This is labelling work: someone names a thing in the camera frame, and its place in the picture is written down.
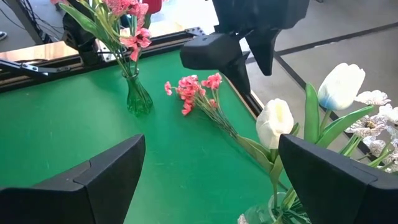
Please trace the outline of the pink artificial flower spray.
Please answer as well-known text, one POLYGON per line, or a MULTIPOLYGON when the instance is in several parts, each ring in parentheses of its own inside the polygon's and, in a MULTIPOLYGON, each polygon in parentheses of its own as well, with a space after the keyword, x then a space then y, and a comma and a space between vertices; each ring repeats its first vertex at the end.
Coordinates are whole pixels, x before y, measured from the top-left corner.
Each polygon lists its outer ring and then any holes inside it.
POLYGON ((110 50, 125 78, 136 76, 140 52, 151 44, 144 27, 149 5, 139 0, 50 0, 110 50))
POLYGON ((219 88, 223 82, 220 73, 215 73, 200 81, 197 75, 182 77, 177 86, 172 86, 169 81, 164 85, 167 95, 175 93, 182 101, 182 114, 188 115, 198 108, 207 115, 215 124, 226 131, 234 140, 238 139, 238 132, 226 117, 220 103, 219 88))

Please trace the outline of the red artificial tulip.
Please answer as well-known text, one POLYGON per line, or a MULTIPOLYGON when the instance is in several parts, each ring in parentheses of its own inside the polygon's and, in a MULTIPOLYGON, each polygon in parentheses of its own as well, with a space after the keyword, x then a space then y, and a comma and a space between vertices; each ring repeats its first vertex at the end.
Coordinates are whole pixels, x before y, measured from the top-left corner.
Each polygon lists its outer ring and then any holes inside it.
POLYGON ((148 29, 151 24, 151 16, 162 9, 162 0, 142 0, 148 5, 143 27, 148 29))

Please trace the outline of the black metal table frame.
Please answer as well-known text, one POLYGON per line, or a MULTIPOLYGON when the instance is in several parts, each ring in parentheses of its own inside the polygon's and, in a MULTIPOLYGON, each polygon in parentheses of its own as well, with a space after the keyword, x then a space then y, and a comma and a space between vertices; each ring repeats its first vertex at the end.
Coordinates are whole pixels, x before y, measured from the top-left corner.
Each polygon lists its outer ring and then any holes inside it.
MULTIPOLYGON (((184 46, 185 43, 191 40, 198 40, 202 38, 202 36, 204 36, 203 30, 199 27, 194 27, 185 31, 154 37, 152 41, 153 46, 142 51, 142 58, 153 57, 155 55, 179 50, 184 46)), ((74 75, 79 75, 86 72, 101 70, 114 65, 116 65, 115 61, 101 61, 94 65, 84 65, 83 62, 81 62, 79 55, 72 55, 39 63, 38 67, 71 67, 70 71, 56 73, 49 77, 32 78, 25 75, 18 75, 16 73, 0 70, 0 93, 27 88, 29 86, 39 85, 66 77, 72 77, 74 75)), ((250 94, 242 95, 237 89, 236 91, 238 92, 239 96, 241 96, 245 104, 247 104, 249 110, 254 114, 255 117, 257 117, 262 111, 264 105, 257 98, 254 92, 251 90, 250 94)))

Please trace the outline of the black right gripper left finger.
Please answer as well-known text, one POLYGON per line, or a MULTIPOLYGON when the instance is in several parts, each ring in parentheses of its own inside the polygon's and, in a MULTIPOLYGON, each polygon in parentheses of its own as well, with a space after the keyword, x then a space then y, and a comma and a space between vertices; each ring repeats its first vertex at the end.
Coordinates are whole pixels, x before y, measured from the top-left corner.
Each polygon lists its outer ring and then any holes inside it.
POLYGON ((123 224, 145 153, 137 134, 31 187, 0 188, 0 224, 123 224))

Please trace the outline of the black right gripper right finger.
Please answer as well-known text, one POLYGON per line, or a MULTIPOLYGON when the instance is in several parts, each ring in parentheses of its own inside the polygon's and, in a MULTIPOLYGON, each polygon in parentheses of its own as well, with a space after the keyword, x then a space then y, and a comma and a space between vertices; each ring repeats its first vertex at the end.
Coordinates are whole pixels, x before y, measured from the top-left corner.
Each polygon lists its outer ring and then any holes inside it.
POLYGON ((279 155, 313 224, 398 224, 398 175, 289 134, 279 155))

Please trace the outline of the white artificial tulip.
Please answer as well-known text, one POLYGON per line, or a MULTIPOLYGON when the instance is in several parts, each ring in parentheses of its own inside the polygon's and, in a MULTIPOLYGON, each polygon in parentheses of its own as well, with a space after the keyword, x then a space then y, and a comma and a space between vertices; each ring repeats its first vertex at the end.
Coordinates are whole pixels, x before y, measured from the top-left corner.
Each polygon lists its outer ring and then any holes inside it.
POLYGON ((328 125, 320 121, 319 107, 328 113, 349 108, 365 76, 366 72, 356 64, 341 63, 326 76, 318 90, 312 84, 306 84, 304 140, 328 147, 342 132, 374 109, 373 105, 366 106, 328 125))
POLYGON ((260 142, 238 135, 238 143, 268 173, 275 205, 279 177, 284 169, 278 150, 279 139, 282 134, 294 130, 294 118, 287 102, 276 98, 268 101, 257 117, 256 131, 260 142))

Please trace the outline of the clear glass vase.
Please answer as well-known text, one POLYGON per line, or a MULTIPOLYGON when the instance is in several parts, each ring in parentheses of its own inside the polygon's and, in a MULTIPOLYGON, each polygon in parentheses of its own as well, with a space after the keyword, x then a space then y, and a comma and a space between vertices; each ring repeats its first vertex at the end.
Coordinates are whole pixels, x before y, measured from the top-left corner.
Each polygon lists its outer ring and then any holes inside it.
POLYGON ((296 192, 278 192, 265 204, 255 205, 240 214, 237 224, 312 224, 296 192))

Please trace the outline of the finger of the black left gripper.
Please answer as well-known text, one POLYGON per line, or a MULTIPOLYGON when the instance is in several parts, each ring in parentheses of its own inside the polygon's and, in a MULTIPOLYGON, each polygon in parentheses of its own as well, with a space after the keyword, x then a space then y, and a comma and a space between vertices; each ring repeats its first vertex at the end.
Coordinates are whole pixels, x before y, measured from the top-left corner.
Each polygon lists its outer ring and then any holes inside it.
POLYGON ((254 29, 245 36, 249 48, 264 76, 272 75, 274 47, 280 29, 254 29))
POLYGON ((222 73, 231 81, 242 95, 248 95, 251 92, 248 71, 246 70, 246 60, 248 59, 249 54, 250 51, 243 52, 222 69, 222 73))

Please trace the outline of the green glass vase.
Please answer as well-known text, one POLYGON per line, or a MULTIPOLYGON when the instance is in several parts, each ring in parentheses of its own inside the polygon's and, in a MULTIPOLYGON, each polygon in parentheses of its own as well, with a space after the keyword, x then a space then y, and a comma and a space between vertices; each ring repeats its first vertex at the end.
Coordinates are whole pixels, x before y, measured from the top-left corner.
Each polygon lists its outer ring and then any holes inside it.
POLYGON ((147 90, 143 87, 139 77, 139 70, 129 70, 122 72, 123 77, 127 81, 128 94, 127 94, 127 109, 135 116, 143 116, 149 114, 153 101, 147 90))

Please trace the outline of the black diagonal frame strut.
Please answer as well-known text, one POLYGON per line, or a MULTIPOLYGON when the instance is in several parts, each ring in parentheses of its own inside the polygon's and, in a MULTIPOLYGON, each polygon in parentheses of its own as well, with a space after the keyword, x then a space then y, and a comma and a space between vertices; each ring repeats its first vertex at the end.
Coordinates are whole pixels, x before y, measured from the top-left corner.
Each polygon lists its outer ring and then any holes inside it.
POLYGON ((38 67, 35 65, 19 62, 11 62, 0 59, 0 70, 6 72, 16 73, 18 75, 25 75, 32 78, 43 78, 49 77, 56 73, 67 72, 71 70, 70 66, 50 68, 50 67, 38 67))

